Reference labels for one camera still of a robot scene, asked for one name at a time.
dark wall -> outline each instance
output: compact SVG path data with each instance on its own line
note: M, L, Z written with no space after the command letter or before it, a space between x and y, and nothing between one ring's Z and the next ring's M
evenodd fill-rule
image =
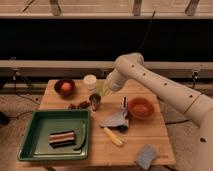
M0 59L114 60L137 51L149 20L0 20ZM146 61L213 61L213 20L153 20Z

floor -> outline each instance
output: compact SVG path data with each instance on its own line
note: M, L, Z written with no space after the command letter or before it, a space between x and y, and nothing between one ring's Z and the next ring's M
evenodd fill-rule
M11 118L8 125L0 125L0 171L38 171L44 168L24 168L17 160L17 154L22 142L24 131L31 117L32 111L38 108L42 95L25 95L25 99L17 95L0 95L0 110ZM160 101L165 122L173 122L186 119L168 104ZM170 166L179 171L190 171L198 138L198 128L191 122L167 125L171 140L176 165ZM139 171L139 167L90 167L90 168L56 168L58 171ZM167 171L163 166L155 166L150 170Z

wooden table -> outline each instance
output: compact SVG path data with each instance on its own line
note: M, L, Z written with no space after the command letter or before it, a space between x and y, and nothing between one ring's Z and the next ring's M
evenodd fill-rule
M50 80L46 87L39 109L67 109L70 103L78 104L88 100L89 92L82 80L75 80L76 92L67 99L62 99L55 91L57 80ZM119 111L123 97L129 100L134 97L147 98L154 104L155 118L153 121L130 120L130 127L126 133L119 133L125 142L124 146L115 146L106 136L100 123L109 115ZM173 165L175 157L169 141L167 129L161 114L156 95L134 80L127 81L124 88L112 95L103 96L98 111L91 112L91 136L89 141L88 157L79 161L57 162L25 162L25 166L132 166L139 152L145 144L149 144L158 152L153 165Z

metal cup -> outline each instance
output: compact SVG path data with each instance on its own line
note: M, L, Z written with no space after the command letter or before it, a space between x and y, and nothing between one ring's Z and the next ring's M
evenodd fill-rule
M90 104L92 106L92 110L96 111L100 106L101 96L99 94L92 94L89 97L89 100L90 100Z

food in bowl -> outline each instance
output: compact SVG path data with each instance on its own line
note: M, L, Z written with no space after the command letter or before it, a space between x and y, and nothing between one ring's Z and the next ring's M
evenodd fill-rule
M62 97L67 97L73 93L75 82L71 78L62 78L55 83L54 88Z
M128 112L136 119L150 120L154 115L153 105L143 97L136 97L128 101Z

